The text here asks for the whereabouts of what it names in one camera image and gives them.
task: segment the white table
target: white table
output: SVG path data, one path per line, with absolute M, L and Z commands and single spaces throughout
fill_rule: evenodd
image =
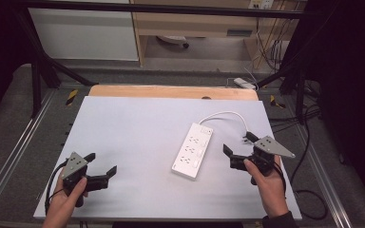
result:
M 272 136 L 262 102 L 172 98 L 85 97 L 57 165 L 72 151 L 96 153 L 90 176 L 113 165 L 118 173 L 107 189 L 91 192 L 73 217 L 83 220 L 237 220 L 265 216 L 257 186 L 246 172 L 229 168 L 225 143 L 249 155 L 239 117 L 224 114 L 203 125 L 214 129 L 196 181 L 171 172 L 171 165 L 192 123 L 220 111 L 235 111 L 259 137 Z M 286 197 L 301 219 L 292 187 Z M 44 199 L 34 216 L 45 217 Z

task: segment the white cabinet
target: white cabinet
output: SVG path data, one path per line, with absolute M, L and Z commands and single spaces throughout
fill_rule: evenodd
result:
M 128 0 L 89 2 L 129 3 Z M 62 9 L 29 9 L 29 12 L 51 58 L 138 61 L 130 12 Z

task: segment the electrical outlet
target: electrical outlet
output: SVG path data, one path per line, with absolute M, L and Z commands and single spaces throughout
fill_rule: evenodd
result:
M 274 4 L 274 0 L 262 0 L 262 4 L 260 4 L 261 10 L 269 10 L 272 8 L 272 4 Z
M 171 167 L 173 173 L 195 180 L 213 129 L 193 123 Z
M 262 5 L 262 0 L 251 0 L 248 9 L 259 9 Z

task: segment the white power strip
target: white power strip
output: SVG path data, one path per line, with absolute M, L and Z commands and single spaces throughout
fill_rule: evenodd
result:
M 212 128 L 193 123 L 171 170 L 194 181 L 200 170 L 212 133 Z
M 243 87 L 243 88 L 249 88 L 249 89 L 254 89 L 255 88 L 255 86 L 253 86 L 251 83 L 243 80 L 242 78 L 235 79 L 234 83 L 237 84 L 240 87 Z

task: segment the hand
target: hand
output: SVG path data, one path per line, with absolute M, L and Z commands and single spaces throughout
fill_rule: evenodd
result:
M 52 197 L 43 228 L 67 227 L 67 221 L 73 213 L 76 201 L 82 194 L 85 193 L 86 184 L 87 179 L 81 178 L 70 195 L 67 196 L 65 191 L 62 190 L 64 189 L 62 178 L 58 178 L 54 193 L 60 190 L 62 191 L 58 192 Z
M 275 162 L 280 165 L 280 157 L 275 156 Z M 277 171 L 273 170 L 264 177 L 258 168 L 249 160 L 244 160 L 248 173 L 253 176 L 259 188 L 263 209 L 270 219 L 289 212 L 284 196 L 283 183 Z

